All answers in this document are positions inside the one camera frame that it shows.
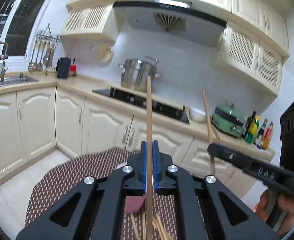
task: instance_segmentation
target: silver screw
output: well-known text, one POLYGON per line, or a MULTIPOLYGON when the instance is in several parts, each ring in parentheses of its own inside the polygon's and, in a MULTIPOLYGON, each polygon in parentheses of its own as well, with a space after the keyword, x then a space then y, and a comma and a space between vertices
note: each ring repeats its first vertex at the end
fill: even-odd
POLYGON ((95 179, 93 177, 91 177, 91 176, 85 177, 83 179, 83 182, 88 184, 88 185, 92 184, 94 181, 95 181, 95 179))
POLYGON ((130 173, 130 172, 132 172, 132 170, 133 170, 132 166, 128 166, 128 165, 126 165, 122 168, 122 171, 125 173, 130 173))
POLYGON ((206 177, 206 181, 208 183, 215 183, 216 182, 216 178, 213 175, 209 175, 209 176, 206 177))
POLYGON ((168 166, 167 170, 170 172, 176 172, 178 170, 178 167, 176 165, 170 165, 168 166))

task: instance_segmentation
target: stainless steel pot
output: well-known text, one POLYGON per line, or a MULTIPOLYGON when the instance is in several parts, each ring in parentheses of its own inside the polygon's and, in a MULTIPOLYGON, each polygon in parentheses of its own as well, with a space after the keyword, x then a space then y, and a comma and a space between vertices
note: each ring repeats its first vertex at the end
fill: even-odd
POLYGON ((125 64, 118 66, 122 69, 121 74, 121 85, 126 88, 147 91, 147 77, 151 76, 151 82, 155 77, 159 77, 159 74, 156 74, 158 63, 157 59, 145 56, 146 58, 152 59, 155 61, 155 64, 151 64, 144 60, 139 59, 126 59, 125 64))

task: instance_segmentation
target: human hand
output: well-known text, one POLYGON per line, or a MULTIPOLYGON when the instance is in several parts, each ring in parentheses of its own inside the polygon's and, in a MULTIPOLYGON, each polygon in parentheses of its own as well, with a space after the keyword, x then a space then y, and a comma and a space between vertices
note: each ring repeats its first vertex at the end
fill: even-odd
MULTIPOLYGON (((260 196, 260 202, 256 209, 256 215, 260 217, 264 222, 267 221, 268 215, 267 211, 268 202, 268 192, 265 191, 260 196)), ((287 211, 288 214, 282 223, 281 227, 277 231, 279 236, 285 235, 294 226, 294 197, 285 196, 283 194, 279 195, 277 200, 278 206, 281 210, 287 211)))

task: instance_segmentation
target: kitchen sink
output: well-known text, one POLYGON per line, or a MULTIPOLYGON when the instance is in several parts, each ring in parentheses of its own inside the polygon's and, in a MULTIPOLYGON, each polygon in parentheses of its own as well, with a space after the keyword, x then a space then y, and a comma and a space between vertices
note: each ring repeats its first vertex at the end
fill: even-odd
POLYGON ((28 77, 21 73, 19 76, 11 76, 11 77, 5 77, 4 81, 1 81, 0 79, 0 87, 3 86, 9 86, 9 85, 16 85, 16 84, 23 84, 28 82, 38 82, 38 80, 28 77))

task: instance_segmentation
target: triangular cutout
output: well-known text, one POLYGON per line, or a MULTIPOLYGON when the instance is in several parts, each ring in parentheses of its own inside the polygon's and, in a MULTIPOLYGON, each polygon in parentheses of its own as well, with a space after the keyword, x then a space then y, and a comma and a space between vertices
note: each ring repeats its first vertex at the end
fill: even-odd
POLYGON ((50 220, 62 227, 67 227, 80 200, 81 193, 75 194, 66 204, 61 206, 54 214, 51 215, 50 220))
POLYGON ((223 192, 219 192, 218 195, 226 211, 229 223, 232 226, 248 220, 247 215, 238 206, 236 206, 229 197, 227 197, 223 192))

